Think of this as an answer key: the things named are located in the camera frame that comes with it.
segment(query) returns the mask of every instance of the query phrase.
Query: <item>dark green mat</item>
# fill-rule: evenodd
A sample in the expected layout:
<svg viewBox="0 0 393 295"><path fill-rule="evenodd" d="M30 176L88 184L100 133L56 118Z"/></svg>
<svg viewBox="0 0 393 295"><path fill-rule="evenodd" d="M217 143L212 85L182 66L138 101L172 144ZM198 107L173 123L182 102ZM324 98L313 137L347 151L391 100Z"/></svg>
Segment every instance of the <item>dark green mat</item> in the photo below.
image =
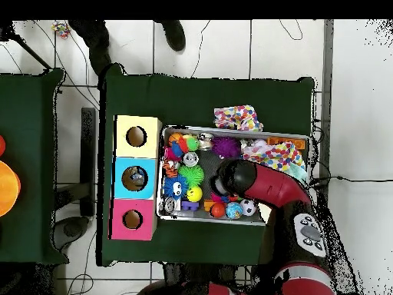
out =
<svg viewBox="0 0 393 295"><path fill-rule="evenodd" d="M106 105L101 105L100 112L100 136L105 141L99 146L105 158L98 163L99 183L104 177L104 187L98 188L99 197L104 193L103 220L98 221L102 223L98 228L102 257L98 252L98 259L104 264L112 260L257 264L264 227L159 220L152 241L108 240L113 116L152 116L163 124L214 127L214 108L249 104L256 109L264 131L310 135L314 81L134 76L123 75L119 65L113 65L105 78L101 100Z"/></svg>
<svg viewBox="0 0 393 295"><path fill-rule="evenodd" d="M15 206L0 217L0 261L62 264L67 259L50 243L54 208L54 117L61 69L40 76L0 75L0 157L19 176Z"/></svg>

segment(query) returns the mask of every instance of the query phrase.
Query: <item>green spiky ball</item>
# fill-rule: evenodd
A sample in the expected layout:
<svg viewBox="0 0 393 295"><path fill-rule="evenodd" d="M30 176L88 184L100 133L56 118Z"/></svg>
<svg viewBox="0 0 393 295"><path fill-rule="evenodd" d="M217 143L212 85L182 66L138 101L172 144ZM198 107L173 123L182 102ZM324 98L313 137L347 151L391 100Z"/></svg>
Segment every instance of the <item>green spiky ball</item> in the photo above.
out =
<svg viewBox="0 0 393 295"><path fill-rule="evenodd" d="M200 142L194 137L187 138L188 151L196 151L200 146Z"/></svg>
<svg viewBox="0 0 393 295"><path fill-rule="evenodd" d="M183 165L178 172L187 179L188 188L199 186L205 178L202 167L199 165L192 167Z"/></svg>

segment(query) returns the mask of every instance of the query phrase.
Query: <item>blue box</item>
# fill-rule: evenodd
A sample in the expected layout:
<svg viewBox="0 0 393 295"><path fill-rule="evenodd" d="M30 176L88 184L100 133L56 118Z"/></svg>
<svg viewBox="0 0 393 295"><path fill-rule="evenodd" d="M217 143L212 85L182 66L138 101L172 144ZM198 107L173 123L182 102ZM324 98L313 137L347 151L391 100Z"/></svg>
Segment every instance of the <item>blue box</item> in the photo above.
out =
<svg viewBox="0 0 393 295"><path fill-rule="evenodd" d="M142 167L147 174L147 183L139 191L128 190L121 181L123 173L129 167ZM153 199L156 182L156 160L150 158L116 157L114 163L114 197L116 199Z"/></svg>

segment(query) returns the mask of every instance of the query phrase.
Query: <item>circular hole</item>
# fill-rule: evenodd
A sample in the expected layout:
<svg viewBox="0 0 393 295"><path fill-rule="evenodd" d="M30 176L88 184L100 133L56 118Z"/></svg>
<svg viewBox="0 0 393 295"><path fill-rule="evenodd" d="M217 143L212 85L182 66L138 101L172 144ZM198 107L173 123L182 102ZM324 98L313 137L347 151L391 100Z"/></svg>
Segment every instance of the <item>circular hole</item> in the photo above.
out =
<svg viewBox="0 0 393 295"><path fill-rule="evenodd" d="M123 215L123 224L126 228L136 230L142 224L142 214L137 210L129 210Z"/></svg>
<svg viewBox="0 0 393 295"><path fill-rule="evenodd" d="M140 127L132 127L127 131L127 143L132 147L140 147L146 144L147 134L146 131Z"/></svg>
<svg viewBox="0 0 393 295"><path fill-rule="evenodd" d="M131 166L125 169L121 182L129 191L141 191L147 184L147 173L140 166Z"/></svg>

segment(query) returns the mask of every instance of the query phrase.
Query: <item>orange bowl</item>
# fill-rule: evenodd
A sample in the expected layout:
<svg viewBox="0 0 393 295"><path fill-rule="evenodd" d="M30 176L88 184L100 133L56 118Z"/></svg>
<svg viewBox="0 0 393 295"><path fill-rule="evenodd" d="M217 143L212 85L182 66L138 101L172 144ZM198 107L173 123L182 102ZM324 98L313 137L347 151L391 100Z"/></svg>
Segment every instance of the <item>orange bowl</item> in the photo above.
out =
<svg viewBox="0 0 393 295"><path fill-rule="evenodd" d="M11 210L20 191L21 182L18 175L6 163L0 161L0 217Z"/></svg>

